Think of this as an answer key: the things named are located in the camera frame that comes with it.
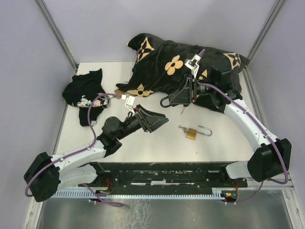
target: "white cable tray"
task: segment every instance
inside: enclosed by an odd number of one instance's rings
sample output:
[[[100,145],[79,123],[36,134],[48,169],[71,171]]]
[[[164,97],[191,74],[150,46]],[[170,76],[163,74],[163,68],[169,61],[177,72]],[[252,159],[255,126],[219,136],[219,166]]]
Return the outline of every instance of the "white cable tray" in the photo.
[[[106,195],[101,198],[117,199],[224,199],[221,190],[213,190],[211,195]],[[52,198],[96,198],[89,190],[66,188],[57,191]]]

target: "white table surface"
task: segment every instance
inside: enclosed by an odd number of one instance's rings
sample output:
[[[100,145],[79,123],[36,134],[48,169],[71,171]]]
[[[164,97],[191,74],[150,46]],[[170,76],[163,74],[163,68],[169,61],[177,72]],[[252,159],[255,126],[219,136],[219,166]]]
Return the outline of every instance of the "white table surface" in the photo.
[[[103,89],[113,93],[115,84],[128,81],[132,75],[134,62],[93,62],[81,63],[77,74],[86,74],[102,68]],[[252,110],[249,94],[240,74],[242,96]],[[191,104],[183,114],[182,106],[162,108],[160,100],[166,94],[154,93],[146,98],[137,97],[134,106],[141,104],[145,109],[165,114],[169,122],[153,133],[138,130],[125,137],[120,142],[122,147],[113,155],[99,160],[100,162],[223,162],[248,160],[252,156],[252,149],[247,139],[238,127],[224,114],[210,111]],[[112,99],[97,119],[94,127],[97,135],[102,130],[105,120],[116,116],[121,121],[127,116],[128,109],[124,107],[124,100]],[[92,141],[93,135],[89,127],[79,124],[78,107],[69,106],[57,147],[57,154],[78,148]],[[190,140],[185,136],[182,125],[200,130],[198,125],[206,126],[213,131],[211,137],[197,134],[196,139]]]

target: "patterned pillow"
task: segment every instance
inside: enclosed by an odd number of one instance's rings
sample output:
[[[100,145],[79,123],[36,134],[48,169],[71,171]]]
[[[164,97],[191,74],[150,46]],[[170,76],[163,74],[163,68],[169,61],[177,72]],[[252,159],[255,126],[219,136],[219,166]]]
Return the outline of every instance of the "patterned pillow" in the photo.
[[[232,71],[233,87],[239,92],[241,91],[238,73],[245,67],[248,60],[238,53],[165,41],[149,33],[140,33],[127,45],[137,51],[137,60],[128,84],[116,84],[119,89],[127,93],[147,97],[154,92],[167,94],[174,92],[183,84],[184,75],[191,73],[191,70],[184,65],[185,59],[193,58],[203,48],[205,54],[200,60],[199,80],[209,82],[212,65],[222,62],[224,69]],[[197,99],[201,101],[198,105],[217,110],[213,106],[210,96],[200,97]]]

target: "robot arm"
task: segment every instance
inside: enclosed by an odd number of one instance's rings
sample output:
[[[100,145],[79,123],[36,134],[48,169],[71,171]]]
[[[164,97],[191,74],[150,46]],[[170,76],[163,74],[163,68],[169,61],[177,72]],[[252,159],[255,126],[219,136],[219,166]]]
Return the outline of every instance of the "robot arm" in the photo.
[[[126,106],[130,110],[132,109],[134,115],[127,117],[124,122],[117,117],[106,119],[102,127],[102,134],[97,137],[94,145],[90,142],[70,152],[52,156],[48,156],[44,152],[35,158],[24,175],[27,183],[46,165],[54,163],[38,175],[30,186],[37,202],[50,198],[59,189],[93,182],[98,171],[89,164],[91,161],[114,154],[122,146],[119,140],[138,129],[142,128],[145,132],[151,133],[168,122],[165,115],[147,111],[141,105],[137,105],[135,108],[130,105]]]
[[[179,104],[188,106],[191,102],[196,102],[199,95],[210,95],[213,104],[239,127],[250,143],[254,154],[249,161],[238,161],[226,165],[222,169],[225,179],[252,177],[260,182],[283,173],[280,159],[270,141],[275,143],[285,168],[288,170],[291,154],[290,142],[287,139],[280,140],[251,113],[242,96],[232,86],[232,71],[227,71],[221,62],[217,62],[212,67],[209,81],[203,79],[204,83],[199,83],[196,80],[198,62],[203,53],[204,51],[201,51],[201,55],[195,55],[191,60],[185,61],[184,65],[191,69],[192,75],[186,75],[182,87],[163,98],[160,101],[161,106],[169,107]],[[243,109],[221,95],[219,90]],[[165,99],[168,99],[168,105],[163,105]]]

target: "black cloth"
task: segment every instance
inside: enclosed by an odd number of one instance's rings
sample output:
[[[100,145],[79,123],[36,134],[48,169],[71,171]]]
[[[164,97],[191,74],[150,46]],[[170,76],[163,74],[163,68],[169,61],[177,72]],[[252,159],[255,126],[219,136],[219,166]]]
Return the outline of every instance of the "black cloth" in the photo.
[[[116,86],[139,97],[147,97],[154,92],[171,94],[178,90],[191,70],[184,65],[202,49],[205,54],[200,60],[197,77],[203,83],[210,82],[212,66],[221,64],[224,71],[231,71],[232,86],[241,91],[238,73],[245,67],[248,59],[235,52],[212,47],[188,45],[165,41],[149,33],[140,33],[128,42],[128,47],[137,51],[137,60],[132,69],[132,77],[127,84]],[[196,104],[217,111],[209,95],[201,95]]]
[[[67,85],[62,93],[67,104],[80,108],[79,119],[81,126],[89,125],[87,120],[88,108],[100,93],[105,93],[101,82],[102,69],[90,71],[85,75],[75,75],[72,77],[72,82]],[[95,101],[90,112],[92,125],[96,124],[98,116],[108,106],[109,101],[108,96],[103,96]]]

